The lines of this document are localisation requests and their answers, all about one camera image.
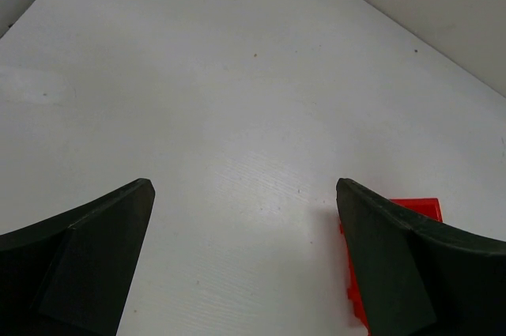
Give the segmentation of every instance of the red plastic object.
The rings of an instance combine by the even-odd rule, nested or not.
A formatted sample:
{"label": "red plastic object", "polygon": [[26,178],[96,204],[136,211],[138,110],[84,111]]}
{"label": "red plastic object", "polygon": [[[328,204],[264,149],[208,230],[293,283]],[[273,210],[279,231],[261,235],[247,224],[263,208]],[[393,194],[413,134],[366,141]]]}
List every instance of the red plastic object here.
{"label": "red plastic object", "polygon": [[[399,204],[400,206],[406,207],[408,210],[412,210],[422,215],[431,217],[437,221],[443,221],[441,216],[440,202],[437,198],[423,198],[423,199],[390,199],[392,202]],[[339,225],[341,233],[343,233],[342,225]],[[353,313],[355,316],[367,327],[369,336],[371,336],[371,330],[365,316],[364,305],[362,304],[361,294],[358,289],[357,278],[355,277],[355,271],[353,264],[348,253],[348,264],[349,264],[349,275],[351,277],[349,288],[348,288],[348,299],[353,302]]]}

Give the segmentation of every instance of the white tabletop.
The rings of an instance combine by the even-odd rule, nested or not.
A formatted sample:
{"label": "white tabletop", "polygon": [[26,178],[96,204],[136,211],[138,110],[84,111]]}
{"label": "white tabletop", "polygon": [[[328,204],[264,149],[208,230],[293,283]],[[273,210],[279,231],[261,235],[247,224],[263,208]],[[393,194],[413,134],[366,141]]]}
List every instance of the white tabletop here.
{"label": "white tabletop", "polygon": [[0,65],[0,233],[153,181],[121,336],[364,335],[341,176],[506,239],[506,100],[361,0],[37,0]]}

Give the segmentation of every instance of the white table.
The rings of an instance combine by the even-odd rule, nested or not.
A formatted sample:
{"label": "white table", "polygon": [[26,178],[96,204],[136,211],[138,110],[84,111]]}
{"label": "white table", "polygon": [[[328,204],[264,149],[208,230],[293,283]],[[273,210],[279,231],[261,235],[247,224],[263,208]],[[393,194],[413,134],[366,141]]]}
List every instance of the white table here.
{"label": "white table", "polygon": [[506,100],[361,0],[37,0],[0,65],[0,233],[153,180],[121,336],[364,335],[340,176],[506,238]]}

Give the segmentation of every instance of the red block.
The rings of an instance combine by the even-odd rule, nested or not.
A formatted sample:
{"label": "red block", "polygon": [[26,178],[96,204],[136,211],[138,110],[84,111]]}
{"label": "red block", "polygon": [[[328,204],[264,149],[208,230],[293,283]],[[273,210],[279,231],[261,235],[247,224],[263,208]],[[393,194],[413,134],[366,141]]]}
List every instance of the red block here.
{"label": "red block", "polygon": [[[440,202],[437,198],[423,198],[423,199],[390,199],[392,202],[399,204],[400,206],[406,207],[408,210],[412,210],[422,215],[431,217],[437,221],[443,221],[441,217]],[[339,225],[341,233],[343,233],[342,225]],[[349,288],[348,288],[348,299],[353,302],[353,313],[360,319],[360,321],[369,330],[367,317],[365,316],[364,305],[362,304],[361,293],[358,289],[357,278],[355,277],[355,271],[353,264],[348,253],[349,263],[349,275],[351,277]]]}

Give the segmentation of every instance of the table surface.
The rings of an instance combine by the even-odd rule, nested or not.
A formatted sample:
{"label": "table surface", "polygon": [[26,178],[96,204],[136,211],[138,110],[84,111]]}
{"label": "table surface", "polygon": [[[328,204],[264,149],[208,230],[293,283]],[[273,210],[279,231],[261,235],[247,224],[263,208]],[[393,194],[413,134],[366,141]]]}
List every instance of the table surface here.
{"label": "table surface", "polygon": [[122,336],[364,335],[342,176],[506,238],[506,100],[362,0],[37,0],[0,132],[0,233],[153,181]]}

